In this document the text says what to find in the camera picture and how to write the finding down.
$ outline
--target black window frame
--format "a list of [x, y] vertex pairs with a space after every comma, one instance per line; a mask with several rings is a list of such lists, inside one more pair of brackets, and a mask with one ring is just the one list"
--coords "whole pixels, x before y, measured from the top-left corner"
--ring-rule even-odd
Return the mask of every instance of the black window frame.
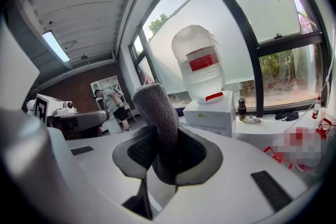
[[[293, 34], [286, 37], [275, 38], [273, 40], [268, 40], [265, 42], [259, 43], [249, 23], [245, 13], [243, 12], [242, 8], [238, 5], [236, 0], [222, 0], [226, 7], [231, 12], [234, 20], [237, 22], [237, 25], [243, 35], [243, 38], [246, 42], [246, 46], [250, 55], [254, 77], [255, 77], [255, 88], [256, 88], [256, 108], [248, 109], [250, 114], [254, 114], [257, 117], [261, 118], [264, 114], [274, 114], [280, 110], [286, 109], [288, 111], [291, 110], [304, 110], [308, 109], [314, 102], [314, 100], [307, 100], [305, 102], [293, 103], [293, 104], [284, 104], [279, 106], [268, 106], [264, 108], [264, 85], [262, 81], [262, 73], [261, 67], [259, 62], [259, 57], [265, 55], [271, 55], [277, 52], [282, 52], [285, 50], [305, 47], [307, 45], [316, 45], [318, 44], [321, 48], [321, 56], [322, 56], [322, 84], [328, 75], [329, 66], [331, 63], [331, 48], [329, 41], [326, 37], [326, 27], [322, 20], [322, 16], [319, 12], [319, 9], [314, 2], [314, 0], [300, 0], [303, 8], [307, 13], [307, 17], [312, 20], [317, 27], [316, 31], [312, 33], [306, 34]], [[155, 72], [155, 67], [152, 62], [152, 58], [150, 55], [150, 50], [148, 48], [148, 41], [144, 35], [142, 26], [145, 24], [146, 20], [156, 8], [157, 4], [160, 0], [153, 0], [149, 9], [146, 11], [144, 17], [142, 18], [139, 26], [137, 27], [137, 33], [140, 37], [140, 42], [143, 47], [142, 53], [138, 56], [134, 65], [137, 69], [137, 65], [142, 60], [143, 57], [146, 56], [152, 74], [155, 80], [160, 81], [157, 73]], [[323, 106], [326, 105], [327, 101], [327, 87], [323, 88], [321, 93], [321, 103]]]

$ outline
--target brown wall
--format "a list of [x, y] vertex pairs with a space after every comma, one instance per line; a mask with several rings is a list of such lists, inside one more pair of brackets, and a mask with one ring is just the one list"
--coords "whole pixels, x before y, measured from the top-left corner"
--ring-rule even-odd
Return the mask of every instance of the brown wall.
[[88, 112], [98, 110], [98, 105], [93, 97], [91, 83], [97, 80], [108, 77], [117, 76], [122, 92], [125, 95], [126, 101], [130, 104], [131, 109], [134, 109], [130, 93], [125, 85], [120, 67], [117, 63], [111, 65], [97, 67], [70, 78], [64, 79], [43, 91], [44, 94], [50, 97], [57, 98], [62, 101], [72, 101], [78, 112]]

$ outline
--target fluorescent light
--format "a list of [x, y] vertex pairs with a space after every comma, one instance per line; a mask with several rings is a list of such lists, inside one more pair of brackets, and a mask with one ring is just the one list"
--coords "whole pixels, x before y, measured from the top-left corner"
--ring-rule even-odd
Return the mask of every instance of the fluorescent light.
[[48, 43], [49, 47], [57, 54], [57, 56], [63, 61], [67, 62], [70, 58], [66, 55], [66, 53], [62, 50], [61, 46], [57, 42], [56, 38], [53, 35], [53, 32], [48, 31], [42, 34], [42, 37]]

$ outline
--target gray towel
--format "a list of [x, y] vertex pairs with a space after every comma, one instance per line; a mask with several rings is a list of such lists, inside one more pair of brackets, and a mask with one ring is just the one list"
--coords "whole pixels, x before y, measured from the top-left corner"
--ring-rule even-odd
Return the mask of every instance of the gray towel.
[[159, 83], [140, 87], [132, 100], [147, 125], [157, 127], [159, 154], [153, 162], [153, 169], [162, 182], [174, 184], [175, 176], [180, 172], [177, 112]]

